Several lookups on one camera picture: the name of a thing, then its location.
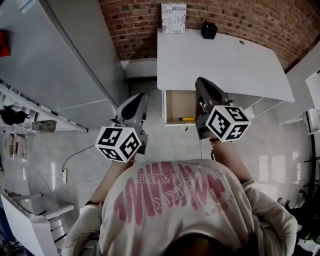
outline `cardboard box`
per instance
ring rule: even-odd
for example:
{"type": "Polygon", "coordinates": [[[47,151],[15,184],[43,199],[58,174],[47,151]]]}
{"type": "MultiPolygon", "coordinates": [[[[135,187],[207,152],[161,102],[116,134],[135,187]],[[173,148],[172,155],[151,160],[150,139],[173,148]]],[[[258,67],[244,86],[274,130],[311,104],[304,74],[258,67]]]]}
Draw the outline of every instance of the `cardboard box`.
{"type": "Polygon", "coordinates": [[[162,33],[184,34],[187,19],[187,5],[184,3],[162,3],[162,33]]]}

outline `t-shirt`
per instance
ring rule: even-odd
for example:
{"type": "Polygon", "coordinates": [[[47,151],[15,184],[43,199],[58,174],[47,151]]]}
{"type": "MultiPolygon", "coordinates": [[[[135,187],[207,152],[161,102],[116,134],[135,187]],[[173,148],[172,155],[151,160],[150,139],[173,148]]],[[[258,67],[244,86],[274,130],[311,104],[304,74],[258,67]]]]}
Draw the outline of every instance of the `t-shirt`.
{"type": "Polygon", "coordinates": [[[297,221],[254,185],[241,185],[227,167],[208,159],[135,164],[115,181],[103,207],[81,209],[62,255],[79,255],[95,232],[102,255],[162,255],[191,233],[232,252],[255,234],[260,255],[292,255],[297,221]]]}

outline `brick wall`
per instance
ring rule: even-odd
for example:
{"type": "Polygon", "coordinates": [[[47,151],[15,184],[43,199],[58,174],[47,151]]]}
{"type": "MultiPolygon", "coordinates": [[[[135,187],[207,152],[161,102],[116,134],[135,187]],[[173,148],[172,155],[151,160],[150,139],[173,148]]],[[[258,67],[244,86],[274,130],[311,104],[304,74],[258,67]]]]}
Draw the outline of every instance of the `brick wall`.
{"type": "MultiPolygon", "coordinates": [[[[99,0],[121,60],[157,57],[157,27],[166,0],[99,0]]],[[[183,1],[171,0],[169,3],[183,1]]],[[[320,34],[315,0],[185,0],[187,29],[214,22],[218,32],[275,51],[286,69],[302,58],[320,34]]]]}

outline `chair backrest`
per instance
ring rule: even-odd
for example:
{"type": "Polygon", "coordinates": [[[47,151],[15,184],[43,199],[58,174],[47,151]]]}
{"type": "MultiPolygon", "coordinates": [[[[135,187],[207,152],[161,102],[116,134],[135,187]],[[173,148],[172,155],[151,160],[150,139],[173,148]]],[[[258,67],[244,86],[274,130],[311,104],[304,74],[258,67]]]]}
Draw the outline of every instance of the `chair backrest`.
{"type": "Polygon", "coordinates": [[[42,215],[26,212],[5,192],[1,200],[15,238],[35,256],[58,256],[49,221],[42,215]]]}

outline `shirt sleeve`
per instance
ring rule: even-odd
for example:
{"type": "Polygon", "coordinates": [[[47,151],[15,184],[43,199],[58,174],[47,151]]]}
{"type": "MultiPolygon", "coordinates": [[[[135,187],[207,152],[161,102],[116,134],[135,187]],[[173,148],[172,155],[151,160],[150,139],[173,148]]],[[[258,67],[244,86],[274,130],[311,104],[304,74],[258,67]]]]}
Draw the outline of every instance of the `shirt sleeve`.
{"type": "Polygon", "coordinates": [[[80,216],[62,245],[62,256],[78,256],[90,234],[100,232],[102,207],[89,204],[80,209],[80,216]]]}
{"type": "Polygon", "coordinates": [[[262,255],[286,255],[291,256],[294,252],[298,223],[281,204],[274,201],[255,187],[253,181],[243,185],[244,192],[249,199],[252,214],[256,220],[270,224],[272,228],[258,225],[256,231],[258,242],[264,248],[262,255]]]}

